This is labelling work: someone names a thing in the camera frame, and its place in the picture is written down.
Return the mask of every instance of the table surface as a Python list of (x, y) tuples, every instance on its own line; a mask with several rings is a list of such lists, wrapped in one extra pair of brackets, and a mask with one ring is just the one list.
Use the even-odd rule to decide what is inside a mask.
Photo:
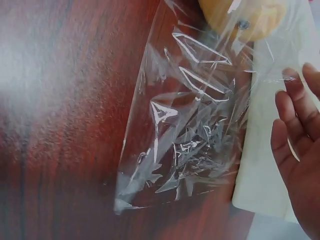
[(0, 2), (1, 240), (246, 239), (253, 214), (232, 207), (232, 184), (113, 212), (130, 105), (158, 3)]

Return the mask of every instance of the crinkled plastic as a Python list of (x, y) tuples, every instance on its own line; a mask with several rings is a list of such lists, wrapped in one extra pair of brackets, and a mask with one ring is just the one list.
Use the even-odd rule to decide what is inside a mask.
[[(117, 213), (229, 183), (240, 160), (250, 96), (260, 82), (288, 79), (268, 74), (281, 65), (282, 54), (268, 40), (283, 49), (290, 45), (298, 55), (290, 36), (299, 21), (297, 1), (199, 2), (204, 13), (196, 0), (163, 0), (156, 12), (123, 141)], [(279, 24), (286, 26), (285, 37), (277, 33)], [(268, 54), (256, 51), (254, 40)], [(256, 62), (266, 62), (260, 72)]]

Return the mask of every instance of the yellow fruit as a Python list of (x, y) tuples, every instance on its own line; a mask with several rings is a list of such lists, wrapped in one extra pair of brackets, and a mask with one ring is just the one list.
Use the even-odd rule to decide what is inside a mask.
[(286, 0), (198, 0), (209, 25), (217, 33), (242, 42), (267, 37), (281, 23)]

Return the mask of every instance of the white board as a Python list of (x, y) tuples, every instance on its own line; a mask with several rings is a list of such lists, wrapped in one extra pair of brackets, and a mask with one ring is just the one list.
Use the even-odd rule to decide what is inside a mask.
[[(295, 223), (297, 219), (273, 158), (270, 137), (273, 121), (279, 117), (275, 93), (285, 89), (280, 80), (282, 70), (292, 67), (301, 71), (305, 62), (320, 69), (320, 45), (308, 0), (297, 1), (292, 3), (283, 23), (273, 34), (254, 44), (254, 71), (265, 72), (273, 59), (276, 62), (267, 76), (252, 76), (252, 87), (256, 89), (251, 94), (247, 131), (232, 199), (237, 208)], [(320, 107), (317, 98), (313, 94), (312, 97)]]

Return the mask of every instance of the hand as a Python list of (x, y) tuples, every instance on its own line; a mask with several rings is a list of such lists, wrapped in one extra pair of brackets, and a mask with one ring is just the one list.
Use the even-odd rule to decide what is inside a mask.
[[(320, 72), (309, 63), (303, 76), (320, 99)], [(292, 69), (283, 71), (286, 91), (275, 96), (280, 119), (273, 123), (271, 148), (288, 190), (294, 213), (312, 239), (320, 239), (320, 114), (306, 92), (300, 76)], [(290, 150), (291, 146), (299, 161)]]

